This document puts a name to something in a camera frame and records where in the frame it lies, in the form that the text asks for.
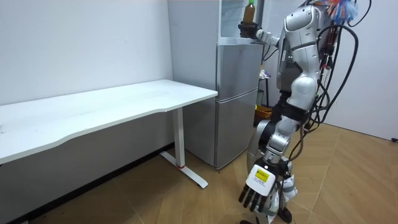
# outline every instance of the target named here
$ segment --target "refrigerator door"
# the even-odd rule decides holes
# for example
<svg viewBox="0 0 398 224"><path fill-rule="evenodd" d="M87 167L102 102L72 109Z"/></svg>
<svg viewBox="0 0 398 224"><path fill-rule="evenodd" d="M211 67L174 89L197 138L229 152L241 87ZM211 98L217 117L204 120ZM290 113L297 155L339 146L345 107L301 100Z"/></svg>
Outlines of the refrigerator door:
<svg viewBox="0 0 398 224"><path fill-rule="evenodd" d="M248 146L254 131L257 89L232 100L217 102L216 167L222 168Z"/></svg>
<svg viewBox="0 0 398 224"><path fill-rule="evenodd" d="M217 46L217 99L225 101L258 87L262 45Z"/></svg>

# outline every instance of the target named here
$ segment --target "baseboard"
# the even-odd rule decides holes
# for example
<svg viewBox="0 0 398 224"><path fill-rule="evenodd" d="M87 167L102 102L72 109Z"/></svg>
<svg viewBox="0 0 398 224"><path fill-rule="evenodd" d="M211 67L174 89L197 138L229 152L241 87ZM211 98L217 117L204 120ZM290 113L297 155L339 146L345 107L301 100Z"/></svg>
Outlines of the baseboard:
<svg viewBox="0 0 398 224"><path fill-rule="evenodd" d="M96 179L96 180L94 180L94 181L92 181L92 182L90 182L90 183L88 183L88 184L86 184L86 185L84 185L84 186L72 191L72 192L69 192L66 195L61 196L61 197L59 197L59 198L57 198L57 199L55 199L55 200L53 200L53 201L41 206L39 208L36 208L35 210L33 210L33 211L29 212L29 213L26 213L25 215L22 215L22 216L20 216L20 217L18 217L16 219L14 219L11 222L8 222L7 224L21 224L24 221L33 220L33 219L35 219L35 218L37 218L37 217L39 217L39 216L41 216L41 215L43 215L45 213L57 208L58 206L66 203L66 202L69 202L70 200L72 200L72 199L74 199L74 198L86 193L87 191L89 191L89 190L91 190L91 189L93 189L93 188L95 188L95 187L97 187L97 186L99 186L99 185L101 185L101 184L103 184L103 183L105 183L105 182L107 182L107 181L109 181L109 180L121 175L122 173L131 170L132 168L138 166L139 164L142 164L143 162L146 162L149 159L152 159L153 157L159 155L159 153L161 153L163 151L166 151L168 149L171 149L173 147L174 147L174 142L170 143L170 144L168 144L168 145L166 145L166 146L164 146L164 147L162 147L162 148L160 148L160 149L158 149L158 150L156 150L156 151L154 151L154 152L152 152L152 153L150 153L150 154L148 154L148 155L146 155L146 156L144 156L144 157L142 157L142 158L140 158L140 159L138 159L136 161L133 161L133 162L121 167L121 168L118 168L117 170L112 171L112 172L110 172L110 173L108 173L108 174L106 174L106 175L104 175L104 176L102 176L102 177L100 177L100 178L98 178L98 179Z"/></svg>

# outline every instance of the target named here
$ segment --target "white desk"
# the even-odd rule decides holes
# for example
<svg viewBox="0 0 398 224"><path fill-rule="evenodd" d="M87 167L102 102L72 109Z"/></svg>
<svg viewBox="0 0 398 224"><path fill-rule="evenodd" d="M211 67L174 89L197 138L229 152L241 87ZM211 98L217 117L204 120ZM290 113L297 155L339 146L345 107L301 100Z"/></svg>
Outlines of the white desk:
<svg viewBox="0 0 398 224"><path fill-rule="evenodd" d="M0 164L100 129L173 110L176 159L166 152L161 155L205 188L207 182L185 167L182 107L216 95L216 91L158 80L0 106Z"/></svg>

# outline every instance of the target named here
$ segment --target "brown bottle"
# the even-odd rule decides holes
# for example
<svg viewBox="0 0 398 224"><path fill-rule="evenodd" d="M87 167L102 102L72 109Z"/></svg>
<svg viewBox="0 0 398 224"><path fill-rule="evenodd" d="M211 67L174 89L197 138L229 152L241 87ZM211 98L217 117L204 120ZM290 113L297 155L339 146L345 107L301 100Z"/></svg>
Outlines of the brown bottle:
<svg viewBox="0 0 398 224"><path fill-rule="evenodd" d="M254 0L249 0L248 6L244 9L243 22L252 23L255 10Z"/></svg>

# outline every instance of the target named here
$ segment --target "humanoid robot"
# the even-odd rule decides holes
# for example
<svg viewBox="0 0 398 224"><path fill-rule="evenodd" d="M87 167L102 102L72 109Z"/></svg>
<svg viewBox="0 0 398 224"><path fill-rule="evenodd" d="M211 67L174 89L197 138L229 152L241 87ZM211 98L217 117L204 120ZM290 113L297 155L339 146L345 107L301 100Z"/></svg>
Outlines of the humanoid robot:
<svg viewBox="0 0 398 224"><path fill-rule="evenodd" d="M286 16L280 37L265 32L256 23L242 22L239 25L241 36L260 40L279 49L277 87L280 99L272 109L271 120L258 124L249 143L249 175L239 197L244 207L256 213L257 224L269 223L276 215L286 223L292 222L292 215L286 208L286 202L297 193L292 161L299 156L303 139L312 131L314 123L323 122L319 119L319 112L323 110L327 114L339 94L331 101L327 93L330 82L325 88L322 78L324 71L334 68L338 54L335 44L340 43L343 29L350 32L356 41L351 68L354 63L358 37L344 26L348 21L343 19L336 22L336 19L331 18L330 7L306 1ZM322 105L324 100L327 100L325 106ZM293 152L285 157L296 131L300 131L300 141L296 145L300 145L300 149L294 157Z"/></svg>

